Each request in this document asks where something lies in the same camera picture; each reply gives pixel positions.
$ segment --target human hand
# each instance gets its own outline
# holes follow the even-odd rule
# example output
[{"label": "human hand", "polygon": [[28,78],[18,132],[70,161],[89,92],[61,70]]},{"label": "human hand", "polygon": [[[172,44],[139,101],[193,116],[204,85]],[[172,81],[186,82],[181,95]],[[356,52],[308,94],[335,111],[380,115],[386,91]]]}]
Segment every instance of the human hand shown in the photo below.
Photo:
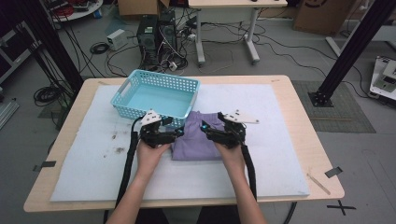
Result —
[{"label": "human hand", "polygon": [[227,148],[226,146],[215,142],[215,146],[220,152],[225,168],[229,173],[245,173],[245,160],[242,155],[241,145],[233,148]]},{"label": "human hand", "polygon": [[149,180],[154,173],[158,162],[161,159],[161,155],[166,149],[170,147],[170,144],[161,145],[160,147],[152,148],[147,145],[144,141],[139,141],[137,145],[137,171],[136,176]]}]

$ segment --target black tape mark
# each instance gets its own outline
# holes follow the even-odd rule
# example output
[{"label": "black tape mark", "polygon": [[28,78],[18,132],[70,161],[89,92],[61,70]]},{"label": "black tape mark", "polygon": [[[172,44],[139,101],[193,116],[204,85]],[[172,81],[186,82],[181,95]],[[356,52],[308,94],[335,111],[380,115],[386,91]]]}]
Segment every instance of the black tape mark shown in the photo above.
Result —
[{"label": "black tape mark", "polygon": [[343,212],[343,215],[344,215],[344,216],[347,215],[345,209],[353,209],[353,210],[356,210],[356,207],[352,207],[352,206],[343,206],[343,205],[341,204],[341,201],[340,201],[340,200],[337,200],[337,201],[338,201],[338,204],[340,204],[340,206],[336,206],[336,205],[327,205],[327,207],[328,207],[328,208],[338,208],[338,209],[341,209],[341,211]]},{"label": "black tape mark", "polygon": [[33,171],[40,172],[41,168],[43,168],[43,167],[54,167],[55,164],[56,164],[56,161],[43,161],[40,166],[35,165],[35,167],[33,167]]},{"label": "black tape mark", "polygon": [[327,177],[333,177],[334,175],[339,175],[343,172],[343,170],[341,170],[341,168],[339,166],[331,169],[330,171],[324,173]]},{"label": "black tape mark", "polygon": [[56,164],[56,161],[43,161],[41,163],[41,167],[54,167]]}]

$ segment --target forearm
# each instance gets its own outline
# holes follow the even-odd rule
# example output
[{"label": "forearm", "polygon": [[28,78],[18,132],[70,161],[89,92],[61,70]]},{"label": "forearm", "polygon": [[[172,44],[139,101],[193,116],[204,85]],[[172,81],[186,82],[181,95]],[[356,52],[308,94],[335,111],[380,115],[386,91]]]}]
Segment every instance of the forearm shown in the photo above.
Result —
[{"label": "forearm", "polygon": [[228,169],[233,184],[241,223],[267,223],[262,210],[251,193],[250,187],[242,171]]},{"label": "forearm", "polygon": [[131,224],[136,221],[140,204],[145,194],[145,189],[149,183],[149,178],[136,175],[134,181],[125,191],[119,205],[114,210],[107,224]]}]

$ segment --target computer tower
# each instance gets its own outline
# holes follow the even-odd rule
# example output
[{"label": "computer tower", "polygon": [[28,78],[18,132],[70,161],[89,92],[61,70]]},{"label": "computer tower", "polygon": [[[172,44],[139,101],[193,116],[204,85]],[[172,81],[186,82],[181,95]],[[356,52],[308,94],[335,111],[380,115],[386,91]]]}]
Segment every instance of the computer tower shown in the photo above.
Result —
[{"label": "computer tower", "polygon": [[177,50],[175,11],[166,9],[159,18],[160,39],[163,41],[163,50]]},{"label": "computer tower", "polygon": [[137,28],[137,40],[144,65],[158,64],[157,52],[159,47],[157,15],[143,15]]}]

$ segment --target white paper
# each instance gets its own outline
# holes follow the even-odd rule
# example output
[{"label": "white paper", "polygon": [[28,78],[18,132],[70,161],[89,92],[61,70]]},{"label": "white paper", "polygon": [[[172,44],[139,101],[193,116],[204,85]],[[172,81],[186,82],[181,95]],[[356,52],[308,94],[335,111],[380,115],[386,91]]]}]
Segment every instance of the white paper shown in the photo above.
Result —
[{"label": "white paper", "polygon": [[[132,125],[110,103],[118,88],[101,86],[95,94],[64,161],[53,202],[116,200]],[[201,85],[192,110],[226,114],[235,109],[260,121],[247,124],[246,141],[256,170],[258,197],[309,195],[270,85]],[[171,159],[167,150],[148,184],[145,200],[234,197],[222,161]],[[136,166],[135,157],[131,179]]]}]

